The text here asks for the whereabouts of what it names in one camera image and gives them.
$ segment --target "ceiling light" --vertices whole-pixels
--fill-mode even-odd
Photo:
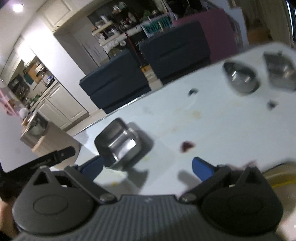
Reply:
[[[22,12],[23,11],[23,8],[24,8],[24,5],[23,4],[14,4],[12,9],[15,11],[15,12]]]

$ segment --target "kitchen counter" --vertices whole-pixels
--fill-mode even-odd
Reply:
[[[272,88],[265,51],[282,51],[296,65],[296,52],[280,43],[253,48],[233,59],[258,72],[260,88],[250,95],[237,94],[222,71],[223,61],[186,75],[162,89],[115,111],[75,136],[82,147],[76,164],[98,154],[96,136],[114,119],[122,118],[150,139],[151,150],[129,172],[104,168],[94,182],[117,196],[122,194],[179,196],[200,180],[192,171],[196,156],[213,165],[238,167],[255,160],[266,170],[296,160],[296,92]],[[192,89],[196,95],[188,96]],[[278,105],[268,109],[273,100]],[[181,144],[194,148],[182,153]]]
[[[52,88],[58,84],[59,82],[56,80],[55,82],[53,82],[51,84],[51,86],[49,86],[44,92],[43,94],[40,96],[40,98],[36,101],[36,103],[29,109],[30,112],[32,112],[36,107],[37,105],[42,101],[42,99],[48,94],[48,92],[50,92],[52,90]]]

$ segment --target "wooden cabinet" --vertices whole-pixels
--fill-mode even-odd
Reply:
[[[17,66],[19,65],[21,59],[16,53],[15,50],[13,50],[3,68],[2,74],[0,76],[1,81],[5,86],[8,85],[13,73],[15,72]]]
[[[65,129],[87,113],[60,83],[43,97],[35,109],[61,129]]]
[[[40,8],[39,14],[49,29],[55,32],[77,11],[77,7],[71,0],[48,0]]]
[[[19,57],[24,61],[26,66],[30,65],[32,60],[36,57],[29,45],[20,37],[15,44],[15,51]]]
[[[47,95],[47,99],[71,122],[87,113],[61,84],[53,87]]]
[[[55,123],[59,128],[64,129],[71,124],[69,121],[50,101],[44,98],[36,108],[47,119]]]

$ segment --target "stainless steel container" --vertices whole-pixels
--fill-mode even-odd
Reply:
[[[38,111],[34,111],[26,121],[28,124],[22,130],[20,140],[32,149],[45,132],[48,120]]]
[[[113,170],[123,170],[141,150],[139,135],[117,118],[94,141],[104,165]]]
[[[270,83],[279,88],[296,89],[296,71],[292,61],[281,53],[263,54]]]
[[[35,69],[35,72],[38,73],[43,67],[44,67],[44,64],[41,63],[40,65],[37,66],[37,68]]]
[[[230,85],[240,93],[251,93],[259,87],[256,74],[251,68],[238,62],[225,62],[223,68]]]

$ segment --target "shelf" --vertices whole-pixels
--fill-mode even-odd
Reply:
[[[97,30],[93,31],[91,33],[92,36],[97,35],[99,32],[102,32],[103,30],[105,30],[106,28],[108,28],[109,26],[113,25],[113,22],[109,21],[107,22],[105,25],[103,25],[102,27],[98,28]]]
[[[108,39],[106,39],[105,41],[100,42],[101,46],[106,45],[107,43],[109,43],[111,40],[116,39],[117,37],[120,36],[120,33],[114,34],[113,36],[109,37]]]

